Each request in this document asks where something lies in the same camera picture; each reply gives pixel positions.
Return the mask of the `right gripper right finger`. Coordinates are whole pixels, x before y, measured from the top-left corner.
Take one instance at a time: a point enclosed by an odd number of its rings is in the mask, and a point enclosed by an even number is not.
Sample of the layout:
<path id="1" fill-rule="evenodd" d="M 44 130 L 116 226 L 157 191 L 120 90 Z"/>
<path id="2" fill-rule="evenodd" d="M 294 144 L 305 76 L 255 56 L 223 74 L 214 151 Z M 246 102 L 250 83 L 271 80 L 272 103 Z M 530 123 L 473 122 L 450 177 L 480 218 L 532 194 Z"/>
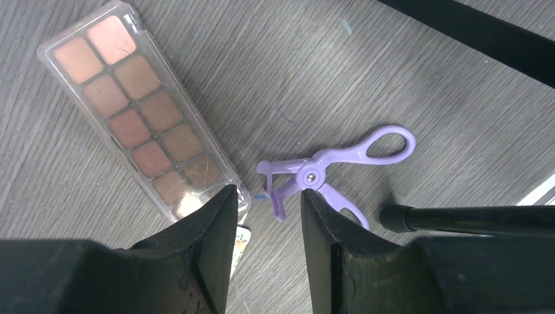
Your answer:
<path id="1" fill-rule="evenodd" d="M 315 313 L 553 313 L 554 239 L 419 237 L 392 243 L 301 197 Z"/>

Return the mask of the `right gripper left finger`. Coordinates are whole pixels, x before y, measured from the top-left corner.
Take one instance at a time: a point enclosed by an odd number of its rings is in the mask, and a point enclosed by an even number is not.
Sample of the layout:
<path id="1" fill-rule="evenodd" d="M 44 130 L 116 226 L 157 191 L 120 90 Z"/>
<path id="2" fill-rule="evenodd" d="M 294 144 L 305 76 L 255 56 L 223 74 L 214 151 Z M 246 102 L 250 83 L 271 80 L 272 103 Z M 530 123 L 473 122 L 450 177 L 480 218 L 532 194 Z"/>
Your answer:
<path id="1" fill-rule="evenodd" d="M 2 313 L 224 313 L 238 222 L 228 185 L 129 249 L 87 239 L 3 240 Z"/>

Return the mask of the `eyeshadow palette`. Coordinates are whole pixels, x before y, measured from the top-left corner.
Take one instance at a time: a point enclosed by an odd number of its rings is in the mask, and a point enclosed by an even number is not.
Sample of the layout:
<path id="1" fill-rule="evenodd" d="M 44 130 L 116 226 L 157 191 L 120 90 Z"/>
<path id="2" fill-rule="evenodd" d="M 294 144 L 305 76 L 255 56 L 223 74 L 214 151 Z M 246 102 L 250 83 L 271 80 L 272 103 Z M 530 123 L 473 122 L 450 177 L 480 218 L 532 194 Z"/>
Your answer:
<path id="1" fill-rule="evenodd" d="M 235 167 L 132 6 L 108 2 L 37 54 L 163 216 L 175 222 L 230 184 L 247 212 Z"/>

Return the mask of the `purple eyelash curler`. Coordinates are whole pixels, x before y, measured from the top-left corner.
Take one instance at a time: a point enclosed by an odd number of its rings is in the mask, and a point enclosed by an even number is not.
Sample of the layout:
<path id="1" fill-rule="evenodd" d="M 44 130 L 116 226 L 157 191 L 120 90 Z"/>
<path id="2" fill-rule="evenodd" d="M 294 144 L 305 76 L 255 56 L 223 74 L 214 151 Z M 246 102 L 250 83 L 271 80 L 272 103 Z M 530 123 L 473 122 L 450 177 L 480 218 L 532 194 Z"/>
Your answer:
<path id="1" fill-rule="evenodd" d="M 404 148 L 391 156 L 371 157 L 367 154 L 370 146 L 381 137 L 389 134 L 401 136 Z M 339 191 L 326 183 L 326 170 L 331 164 L 363 164 L 386 166 L 407 159 L 416 148 L 416 138 L 402 126 L 387 125 L 377 128 L 366 139 L 348 148 L 330 148 L 316 152 L 311 158 L 285 160 L 278 162 L 261 161 L 257 173 L 266 177 L 264 194 L 271 200 L 276 220 L 287 218 L 283 202 L 297 192 L 312 189 L 320 193 L 325 201 L 337 212 L 347 209 L 369 230 L 369 223 L 362 211 L 345 198 Z"/>

